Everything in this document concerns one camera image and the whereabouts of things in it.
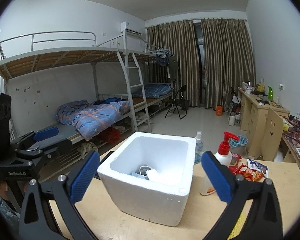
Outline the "left hand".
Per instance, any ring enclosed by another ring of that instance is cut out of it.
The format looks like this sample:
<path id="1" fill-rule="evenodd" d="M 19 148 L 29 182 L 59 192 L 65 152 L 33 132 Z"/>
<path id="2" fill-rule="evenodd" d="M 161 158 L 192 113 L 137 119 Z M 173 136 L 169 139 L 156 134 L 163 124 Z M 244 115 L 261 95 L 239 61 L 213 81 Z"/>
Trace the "left hand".
<path id="1" fill-rule="evenodd" d="M 5 181 L 0 180 L 0 197 L 8 200 L 6 192 L 8 191 L 8 185 Z"/>

